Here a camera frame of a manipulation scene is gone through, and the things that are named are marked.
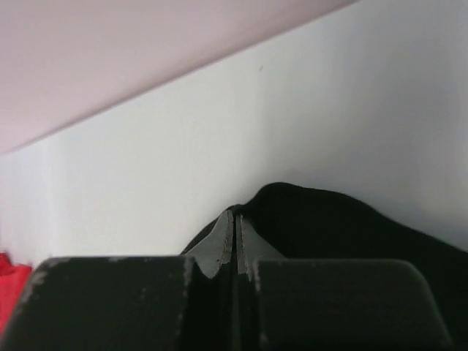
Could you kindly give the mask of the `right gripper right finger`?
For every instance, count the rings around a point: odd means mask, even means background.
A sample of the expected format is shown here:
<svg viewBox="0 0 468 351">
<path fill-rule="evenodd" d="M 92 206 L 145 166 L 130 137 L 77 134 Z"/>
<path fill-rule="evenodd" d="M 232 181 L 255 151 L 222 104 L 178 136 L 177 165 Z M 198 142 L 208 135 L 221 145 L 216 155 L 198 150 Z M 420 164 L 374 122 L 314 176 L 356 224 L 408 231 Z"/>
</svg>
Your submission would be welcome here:
<svg viewBox="0 0 468 351">
<path fill-rule="evenodd" d="M 428 282 L 402 260 L 287 259 L 235 221 L 238 350 L 453 350 Z"/>
</svg>

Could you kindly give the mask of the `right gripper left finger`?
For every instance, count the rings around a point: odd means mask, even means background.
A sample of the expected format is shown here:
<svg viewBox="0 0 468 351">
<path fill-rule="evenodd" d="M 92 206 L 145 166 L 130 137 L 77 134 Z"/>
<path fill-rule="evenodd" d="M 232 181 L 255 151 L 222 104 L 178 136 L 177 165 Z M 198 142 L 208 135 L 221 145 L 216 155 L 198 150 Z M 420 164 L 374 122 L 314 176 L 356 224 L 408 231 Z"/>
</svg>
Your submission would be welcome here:
<svg viewBox="0 0 468 351">
<path fill-rule="evenodd" d="M 55 257 L 32 273 L 3 350 L 231 350 L 234 219 L 176 256 Z"/>
</svg>

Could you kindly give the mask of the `black tank top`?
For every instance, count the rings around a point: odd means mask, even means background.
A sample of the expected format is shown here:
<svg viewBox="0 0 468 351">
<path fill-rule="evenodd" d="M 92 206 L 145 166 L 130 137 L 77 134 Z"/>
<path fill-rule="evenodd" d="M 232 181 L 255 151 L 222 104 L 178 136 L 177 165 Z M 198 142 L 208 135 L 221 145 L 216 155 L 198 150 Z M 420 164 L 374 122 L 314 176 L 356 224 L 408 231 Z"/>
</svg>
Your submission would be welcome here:
<svg viewBox="0 0 468 351">
<path fill-rule="evenodd" d="M 235 221 L 246 219 L 256 233 L 287 259 L 386 259 L 415 266 L 429 284 L 453 338 L 453 350 L 467 348 L 467 253 L 430 235 L 405 227 L 350 196 L 286 183 L 264 186 L 248 203 L 234 205 L 232 337 L 238 350 L 235 322 L 237 276 Z M 209 223 L 185 248 L 207 236 Z"/>
</svg>

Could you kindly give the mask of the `red tank top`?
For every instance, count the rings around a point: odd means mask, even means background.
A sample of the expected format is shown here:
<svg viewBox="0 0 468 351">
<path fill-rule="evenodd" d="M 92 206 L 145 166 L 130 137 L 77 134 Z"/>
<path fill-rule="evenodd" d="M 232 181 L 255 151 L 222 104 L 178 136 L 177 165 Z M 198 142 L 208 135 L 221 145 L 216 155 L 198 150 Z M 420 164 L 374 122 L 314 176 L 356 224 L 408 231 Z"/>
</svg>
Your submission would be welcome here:
<svg viewBox="0 0 468 351">
<path fill-rule="evenodd" d="M 0 275 L 0 327 L 3 332 L 10 315 L 32 272 L 30 265 L 13 265 L 6 252 L 1 253 Z"/>
</svg>

